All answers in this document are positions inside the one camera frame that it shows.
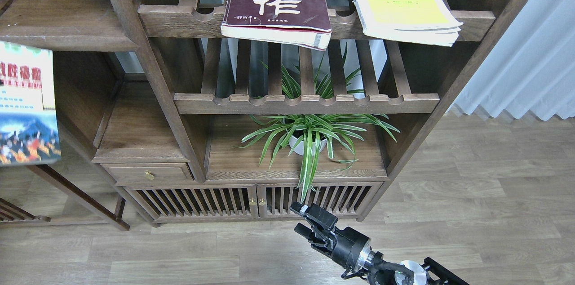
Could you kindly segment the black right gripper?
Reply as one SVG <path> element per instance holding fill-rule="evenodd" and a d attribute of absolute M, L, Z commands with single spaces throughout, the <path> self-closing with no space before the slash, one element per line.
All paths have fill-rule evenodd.
<path fill-rule="evenodd" d="M 304 205 L 294 201 L 290 211 L 302 216 L 312 228 L 296 224 L 294 231 L 311 244 L 311 247 L 345 269 L 343 276 L 365 276 L 369 268 L 382 261 L 382 254 L 374 252 L 370 238 L 347 227 L 336 228 L 338 217 L 319 205 Z"/>

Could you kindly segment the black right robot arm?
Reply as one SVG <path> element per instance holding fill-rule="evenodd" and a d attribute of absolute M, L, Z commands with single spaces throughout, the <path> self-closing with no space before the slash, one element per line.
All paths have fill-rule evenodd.
<path fill-rule="evenodd" d="M 311 227 L 299 223 L 294 231 L 311 244 L 311 248 L 324 254 L 345 269 L 345 280 L 360 277 L 370 285 L 466 285 L 467 282 L 431 258 L 423 264 L 404 260 L 395 264 L 374 252 L 370 238 L 357 230 L 336 227 L 338 217 L 326 209 L 294 201 L 290 210 L 302 216 Z"/>

